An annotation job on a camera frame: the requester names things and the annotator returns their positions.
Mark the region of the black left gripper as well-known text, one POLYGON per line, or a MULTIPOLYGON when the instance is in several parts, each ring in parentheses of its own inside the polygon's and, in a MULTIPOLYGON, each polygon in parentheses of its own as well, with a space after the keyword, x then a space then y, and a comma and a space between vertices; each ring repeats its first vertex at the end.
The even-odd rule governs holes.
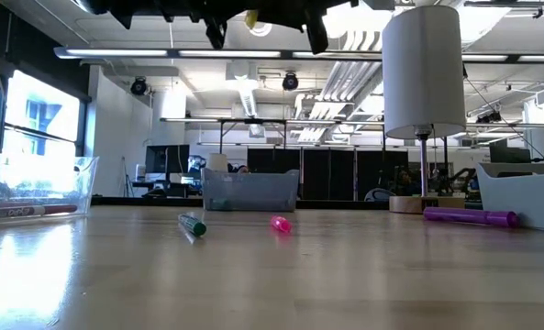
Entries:
POLYGON ((241 13, 256 11, 259 22, 300 28, 310 19, 322 20, 331 7, 358 3, 359 0, 110 0, 110 13, 159 16, 167 21, 174 17, 189 17, 194 23, 204 20, 211 46, 222 50, 227 21, 241 13))

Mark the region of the green white dry-erase marker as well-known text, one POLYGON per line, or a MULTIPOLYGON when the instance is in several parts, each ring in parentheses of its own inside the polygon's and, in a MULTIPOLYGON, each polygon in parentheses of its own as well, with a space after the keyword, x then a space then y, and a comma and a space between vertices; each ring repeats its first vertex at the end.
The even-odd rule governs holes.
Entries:
POLYGON ((194 214, 179 214, 178 221, 183 229, 195 237, 201 237, 206 233, 205 223, 194 214))

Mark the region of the pink highlighter marker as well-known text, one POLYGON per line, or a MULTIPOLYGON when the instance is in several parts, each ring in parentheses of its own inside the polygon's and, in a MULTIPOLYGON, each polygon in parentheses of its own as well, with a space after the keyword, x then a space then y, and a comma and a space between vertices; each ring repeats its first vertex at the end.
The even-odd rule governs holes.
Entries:
POLYGON ((271 218, 271 226, 278 232, 290 234, 292 232, 292 223, 283 216, 274 215, 271 218))

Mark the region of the purple highlighter marker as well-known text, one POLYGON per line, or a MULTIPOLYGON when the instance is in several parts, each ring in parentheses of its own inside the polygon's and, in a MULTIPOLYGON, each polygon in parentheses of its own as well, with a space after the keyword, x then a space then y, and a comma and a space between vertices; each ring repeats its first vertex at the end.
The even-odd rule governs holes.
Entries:
POLYGON ((476 224, 483 226, 520 227, 514 212, 497 212, 474 209, 427 207, 423 216, 428 221, 476 224))

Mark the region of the red white dry-erase marker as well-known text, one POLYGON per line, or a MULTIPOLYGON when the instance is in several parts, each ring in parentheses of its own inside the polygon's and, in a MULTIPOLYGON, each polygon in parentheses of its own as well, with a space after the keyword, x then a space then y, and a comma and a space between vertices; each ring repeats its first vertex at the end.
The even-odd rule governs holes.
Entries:
POLYGON ((78 207, 73 204, 19 205, 0 207, 0 219, 74 213, 78 207))

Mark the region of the long ceiling light bar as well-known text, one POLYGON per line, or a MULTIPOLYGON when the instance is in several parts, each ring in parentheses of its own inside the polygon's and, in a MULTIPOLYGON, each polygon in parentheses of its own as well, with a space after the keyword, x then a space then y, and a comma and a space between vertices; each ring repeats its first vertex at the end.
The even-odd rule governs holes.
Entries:
MULTIPOLYGON (((304 50, 244 50, 244 49, 78 49, 57 47, 55 55, 64 60, 112 59, 221 59, 221 60, 278 60, 278 61, 371 61, 381 62, 380 51, 327 51, 313 54, 304 50)), ((519 53, 463 53, 462 60, 480 64, 544 64, 544 54, 519 53)))

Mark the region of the white shade table lamp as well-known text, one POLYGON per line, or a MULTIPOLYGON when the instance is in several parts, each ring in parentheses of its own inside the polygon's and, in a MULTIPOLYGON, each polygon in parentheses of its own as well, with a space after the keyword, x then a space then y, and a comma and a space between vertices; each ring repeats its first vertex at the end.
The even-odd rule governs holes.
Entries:
POLYGON ((383 30, 384 132, 420 142, 421 195, 392 196, 389 211, 421 215, 427 207, 462 208, 457 197, 430 197, 427 141, 466 129, 458 12, 422 5, 392 18, 383 30))

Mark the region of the black computer monitor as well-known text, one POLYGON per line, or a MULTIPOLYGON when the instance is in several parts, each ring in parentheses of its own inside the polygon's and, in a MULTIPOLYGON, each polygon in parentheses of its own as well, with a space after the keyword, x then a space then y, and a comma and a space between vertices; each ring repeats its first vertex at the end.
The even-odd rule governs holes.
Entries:
POLYGON ((149 173, 188 172, 189 145, 147 146, 145 166, 149 173))

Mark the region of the black partition panels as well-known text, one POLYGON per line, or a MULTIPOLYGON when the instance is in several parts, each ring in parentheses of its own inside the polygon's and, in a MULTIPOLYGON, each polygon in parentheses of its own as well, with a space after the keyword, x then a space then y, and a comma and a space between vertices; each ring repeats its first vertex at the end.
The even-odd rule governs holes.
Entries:
POLYGON ((375 188, 388 189, 408 166, 406 151, 332 148, 249 148, 247 166, 261 173, 301 172, 304 200, 363 201, 375 188))

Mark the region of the smoky grey plastic bin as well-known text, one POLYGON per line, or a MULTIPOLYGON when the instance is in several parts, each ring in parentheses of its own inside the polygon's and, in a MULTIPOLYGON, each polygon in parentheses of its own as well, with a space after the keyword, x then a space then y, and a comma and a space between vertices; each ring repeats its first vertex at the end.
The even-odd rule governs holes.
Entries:
POLYGON ((203 205, 226 198, 227 211, 293 212, 298 194, 299 170, 286 173, 231 173, 203 169, 203 205))

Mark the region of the dark office desk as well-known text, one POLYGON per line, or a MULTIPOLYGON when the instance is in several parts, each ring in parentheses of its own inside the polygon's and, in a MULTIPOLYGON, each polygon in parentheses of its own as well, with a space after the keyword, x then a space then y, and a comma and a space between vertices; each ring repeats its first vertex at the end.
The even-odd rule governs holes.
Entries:
POLYGON ((146 188, 143 198, 189 198, 202 192, 190 184, 166 181, 134 181, 133 188, 146 188))

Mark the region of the black overhead bar with hook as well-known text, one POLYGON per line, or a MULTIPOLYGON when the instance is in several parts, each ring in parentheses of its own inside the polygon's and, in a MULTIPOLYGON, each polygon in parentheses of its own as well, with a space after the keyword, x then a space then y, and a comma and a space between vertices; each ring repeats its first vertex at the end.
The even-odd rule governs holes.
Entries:
POLYGON ((533 16, 535 19, 543 15, 544 0, 465 0, 464 6, 470 7, 495 7, 495 8, 532 8, 538 12, 533 16))

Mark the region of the clear plastic bin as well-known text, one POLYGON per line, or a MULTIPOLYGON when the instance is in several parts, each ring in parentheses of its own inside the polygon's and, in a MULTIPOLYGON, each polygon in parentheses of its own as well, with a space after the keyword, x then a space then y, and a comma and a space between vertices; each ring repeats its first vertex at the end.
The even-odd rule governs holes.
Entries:
POLYGON ((71 214, 0 219, 86 215, 93 196, 97 157, 48 157, 0 153, 0 207, 73 204, 71 214))

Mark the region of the white air duct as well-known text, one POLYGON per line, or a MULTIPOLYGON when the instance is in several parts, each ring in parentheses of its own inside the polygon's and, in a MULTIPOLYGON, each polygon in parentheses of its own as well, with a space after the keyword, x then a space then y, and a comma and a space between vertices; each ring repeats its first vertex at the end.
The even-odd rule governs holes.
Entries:
POLYGON ((239 93, 246 117, 256 117, 254 91, 259 88, 257 68, 246 60, 232 60, 226 66, 226 85, 239 93))

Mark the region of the black background rig frame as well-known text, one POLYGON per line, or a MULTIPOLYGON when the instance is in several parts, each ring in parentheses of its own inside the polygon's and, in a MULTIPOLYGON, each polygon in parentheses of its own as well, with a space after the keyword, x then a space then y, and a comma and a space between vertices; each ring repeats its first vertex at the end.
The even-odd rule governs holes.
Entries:
POLYGON ((167 118, 161 117, 161 122, 167 123, 218 123, 220 126, 226 123, 241 123, 244 125, 263 125, 263 124, 278 124, 284 127, 288 126, 304 126, 304 125, 317 125, 317 126, 337 126, 337 125, 350 125, 350 126, 372 126, 383 127, 384 122, 381 121, 350 121, 350 120, 336 120, 336 119, 276 119, 276 118, 215 118, 215 117, 188 117, 188 118, 167 118))

